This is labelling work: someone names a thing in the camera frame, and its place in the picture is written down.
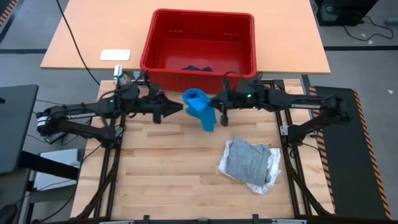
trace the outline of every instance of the white paper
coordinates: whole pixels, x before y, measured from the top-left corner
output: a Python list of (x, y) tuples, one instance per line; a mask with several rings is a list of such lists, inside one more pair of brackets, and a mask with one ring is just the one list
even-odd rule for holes
[(130, 59), (131, 50), (105, 49), (101, 53), (101, 60), (127, 61)]

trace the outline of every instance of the red bin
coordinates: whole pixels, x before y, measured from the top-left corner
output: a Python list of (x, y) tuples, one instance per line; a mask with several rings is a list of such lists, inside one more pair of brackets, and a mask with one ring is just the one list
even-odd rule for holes
[(199, 88), (217, 93), (226, 72), (239, 74), (227, 75), (232, 87), (256, 75), (255, 49), (250, 14), (158, 9), (140, 67), (148, 71), (150, 82), (165, 90)]

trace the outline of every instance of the metal bracket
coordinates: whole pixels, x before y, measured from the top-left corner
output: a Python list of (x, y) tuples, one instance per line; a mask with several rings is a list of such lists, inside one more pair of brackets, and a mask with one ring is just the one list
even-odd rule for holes
[[(280, 135), (281, 136), (287, 136), (288, 135), (288, 126), (281, 126), (281, 127), (279, 127), (279, 130), (280, 130)], [(313, 131), (313, 132), (311, 132), (311, 133), (308, 133), (307, 134), (307, 136), (316, 136), (317, 135), (317, 131)]]
[(306, 220), (272, 219), (271, 223), (277, 224), (307, 224)]
[(123, 128), (122, 126), (117, 127), (117, 128), (114, 130), (114, 132), (115, 132), (114, 136), (115, 136), (115, 137), (119, 137), (120, 134), (122, 133), (123, 129), (124, 129), (124, 128)]

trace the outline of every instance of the folded gray fabric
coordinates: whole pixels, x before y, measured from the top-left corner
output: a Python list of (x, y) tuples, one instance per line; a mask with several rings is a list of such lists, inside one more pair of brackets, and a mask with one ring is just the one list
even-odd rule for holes
[(229, 145), (225, 172), (242, 182), (263, 186), (269, 182), (267, 164), (270, 155), (268, 146), (252, 146), (235, 136)]

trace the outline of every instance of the wooden tabletop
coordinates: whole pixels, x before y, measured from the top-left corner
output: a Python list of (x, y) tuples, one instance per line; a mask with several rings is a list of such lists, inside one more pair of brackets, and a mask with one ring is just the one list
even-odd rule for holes
[[(303, 93), (300, 80), (285, 80), (289, 93)], [(99, 95), (113, 90), (112, 81), (102, 81)], [(182, 102), (181, 93), (168, 91), (171, 100)], [(307, 110), (291, 110), (295, 123), (309, 119)], [(100, 125), (95, 119), (93, 125)], [(221, 174), (217, 165), (226, 140), (234, 135), (251, 144), (267, 144), (280, 148), (275, 113), (264, 110), (229, 112), (229, 126), (217, 124), (213, 133), (202, 130), (200, 121), (185, 111), (175, 113), (162, 124), (152, 123), (151, 114), (137, 115), (126, 121), (115, 191), (113, 220), (197, 219), (197, 218), (261, 218), (293, 217), (289, 185), (283, 157), (282, 171), (275, 186), (264, 195), (252, 193), (246, 184)], [(316, 146), (315, 139), (305, 142)], [(99, 145), (91, 139), (85, 154)], [(104, 150), (88, 157), (80, 172), (72, 217), (78, 215), (98, 188)], [(333, 211), (319, 152), (300, 147), (307, 187), (318, 201)], [(302, 199), (298, 200), (303, 211)]]
[[(254, 16), (257, 70), (269, 73), (329, 74), (308, 0), (70, 0), (65, 16), (89, 68), (139, 69), (156, 9), (248, 12)], [(128, 61), (102, 61), (104, 49), (131, 50)], [(61, 19), (42, 68), (84, 68)]]

